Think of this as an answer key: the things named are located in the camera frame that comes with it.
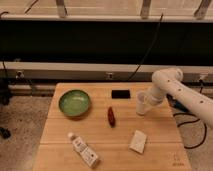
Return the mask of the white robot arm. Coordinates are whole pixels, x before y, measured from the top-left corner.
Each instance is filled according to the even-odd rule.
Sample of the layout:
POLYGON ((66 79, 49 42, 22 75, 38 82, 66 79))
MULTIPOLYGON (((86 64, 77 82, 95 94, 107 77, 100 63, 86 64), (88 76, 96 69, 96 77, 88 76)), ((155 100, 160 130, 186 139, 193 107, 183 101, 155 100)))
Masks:
POLYGON ((152 74, 152 86, 145 91, 148 106, 160 104, 169 94, 213 129, 213 100, 181 83, 183 72, 179 68, 168 68, 152 74))

